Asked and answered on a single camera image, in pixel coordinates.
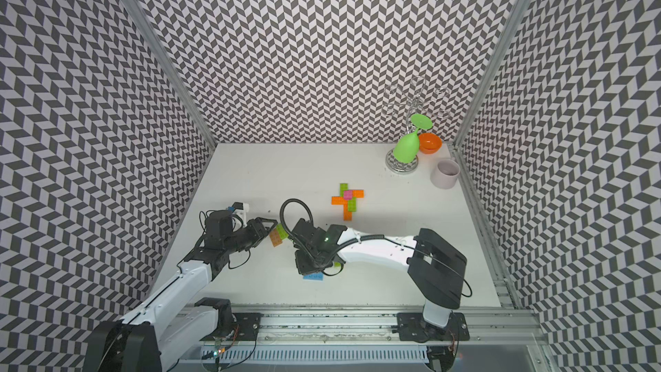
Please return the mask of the tan lego brick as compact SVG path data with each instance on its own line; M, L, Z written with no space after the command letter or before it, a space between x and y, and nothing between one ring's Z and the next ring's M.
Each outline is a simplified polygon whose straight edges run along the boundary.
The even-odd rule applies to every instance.
M282 238L281 238L280 234L278 234L277 231L272 231L270 233L270 241L271 241L272 246L274 246L274 247L280 246L282 244Z

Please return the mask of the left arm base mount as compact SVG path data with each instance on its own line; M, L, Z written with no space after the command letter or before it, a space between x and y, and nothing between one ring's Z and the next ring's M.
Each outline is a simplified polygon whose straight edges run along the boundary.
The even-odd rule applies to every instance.
M227 299L205 297L194 304L195 308L213 308L217 320L212 332L201 341L224 339L230 341L256 341L263 315L257 312L238 313L232 309L232 303Z

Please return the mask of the green lego plate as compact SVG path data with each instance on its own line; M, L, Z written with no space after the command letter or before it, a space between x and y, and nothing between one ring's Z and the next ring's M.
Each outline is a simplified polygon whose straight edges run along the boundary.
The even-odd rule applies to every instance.
M278 234L278 236L279 236L280 239L284 240L284 239L287 239L287 238L288 238L288 233L287 233L287 231L284 229L284 227L283 227L282 224L278 224L278 225L276 226L275 229L276 229L277 234Z

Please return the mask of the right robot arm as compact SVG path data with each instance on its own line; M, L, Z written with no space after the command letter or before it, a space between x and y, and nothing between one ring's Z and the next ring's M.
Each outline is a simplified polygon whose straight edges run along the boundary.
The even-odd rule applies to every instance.
M303 276L321 273L335 263L369 263L406 273L425 298L423 321L434 327L447 327L465 296L468 259L431 229L392 237L342 225L322 229L301 219L287 234Z

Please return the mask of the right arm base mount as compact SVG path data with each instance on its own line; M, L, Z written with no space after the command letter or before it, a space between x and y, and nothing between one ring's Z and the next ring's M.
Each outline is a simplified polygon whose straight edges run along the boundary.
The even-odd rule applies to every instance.
M428 342L468 341L470 333L463 313L452 312L445 327L437 327L423 319L422 313L398 313L392 332L402 342L424 344Z

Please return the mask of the blue lego plate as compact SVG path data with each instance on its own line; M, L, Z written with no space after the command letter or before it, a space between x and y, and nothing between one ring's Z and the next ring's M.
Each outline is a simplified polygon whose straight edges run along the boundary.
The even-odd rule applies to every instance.
M323 281L324 277L325 275L323 273L313 273L309 275L304 275L303 279L310 281Z

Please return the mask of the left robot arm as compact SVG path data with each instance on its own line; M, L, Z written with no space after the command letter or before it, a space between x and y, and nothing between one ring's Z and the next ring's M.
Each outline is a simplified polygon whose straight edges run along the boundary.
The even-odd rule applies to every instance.
M87 339L85 371L164 371L202 339L232 347L253 337L259 317L236 316L227 299L202 298L180 318L193 298L228 267L234 253L249 252L276 228L274 219L247 219L244 211L213 211L192 250L170 280L120 320L100 323Z

